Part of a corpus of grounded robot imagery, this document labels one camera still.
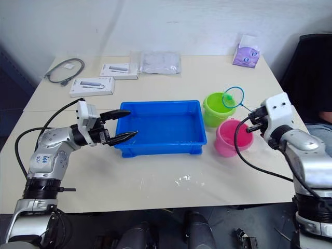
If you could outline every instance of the white wall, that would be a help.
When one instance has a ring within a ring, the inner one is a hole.
[[[302,34],[332,31],[332,0],[0,0],[0,45],[36,82],[55,56],[232,54],[257,35],[279,78]]]

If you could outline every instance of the white box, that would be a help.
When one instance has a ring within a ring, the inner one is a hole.
[[[100,71],[100,77],[111,76],[114,79],[138,79],[138,69],[137,65],[129,63],[119,63],[119,64],[104,64]]]
[[[114,87],[113,77],[79,78],[74,79],[69,95],[71,97],[112,95]]]

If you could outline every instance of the floor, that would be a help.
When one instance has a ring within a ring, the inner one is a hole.
[[[284,249],[290,243],[274,228],[292,238],[294,206],[292,203],[268,204],[254,207],[216,206],[181,208],[173,210],[140,210],[105,213],[69,214],[73,223],[73,236],[66,248],[94,248],[97,236],[110,232],[123,234],[143,221],[155,225],[159,231],[160,249],[185,249],[182,240],[182,222],[186,211],[198,211],[209,222],[217,248],[242,248],[234,236],[238,228],[257,238],[258,248]],[[11,215],[0,215],[1,242]]]

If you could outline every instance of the clear plastic bag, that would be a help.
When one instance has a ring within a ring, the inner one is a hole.
[[[146,74],[179,74],[181,73],[181,56],[176,52],[143,51],[140,72]]]

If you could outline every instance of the purple tissue box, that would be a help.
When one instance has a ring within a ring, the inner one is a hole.
[[[240,44],[238,44],[234,55],[233,65],[255,68],[258,59],[259,51],[250,47],[240,48]]]

